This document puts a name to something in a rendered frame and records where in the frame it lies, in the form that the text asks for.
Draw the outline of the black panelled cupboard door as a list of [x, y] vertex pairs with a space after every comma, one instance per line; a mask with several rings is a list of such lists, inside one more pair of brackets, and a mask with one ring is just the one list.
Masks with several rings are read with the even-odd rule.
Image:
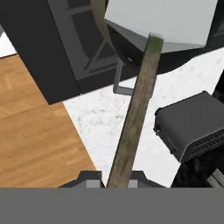
[[78, 81], [116, 69], [118, 56], [97, 28], [90, 0], [47, 2]]

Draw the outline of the black toaster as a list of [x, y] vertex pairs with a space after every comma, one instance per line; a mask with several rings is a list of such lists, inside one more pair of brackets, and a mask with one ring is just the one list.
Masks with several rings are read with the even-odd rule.
[[184, 163], [224, 144], [224, 103], [202, 91], [159, 108], [153, 130]]

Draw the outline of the black cupboard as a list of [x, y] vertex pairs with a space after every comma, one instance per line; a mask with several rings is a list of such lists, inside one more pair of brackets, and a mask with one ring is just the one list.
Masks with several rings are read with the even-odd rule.
[[[116, 69], [82, 80], [74, 72], [47, 0], [0, 0], [0, 26], [50, 104], [114, 83]], [[122, 66], [121, 80], [137, 75]]]

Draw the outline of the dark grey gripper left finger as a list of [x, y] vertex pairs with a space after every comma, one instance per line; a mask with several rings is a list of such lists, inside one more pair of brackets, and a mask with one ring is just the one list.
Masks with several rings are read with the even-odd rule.
[[104, 188], [101, 171], [81, 171], [78, 178], [60, 186], [61, 188]]

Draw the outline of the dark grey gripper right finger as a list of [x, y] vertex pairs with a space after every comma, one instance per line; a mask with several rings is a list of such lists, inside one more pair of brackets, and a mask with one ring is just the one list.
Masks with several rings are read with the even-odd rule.
[[133, 171], [130, 175], [128, 188], [164, 188], [150, 179], [147, 179], [143, 171]]

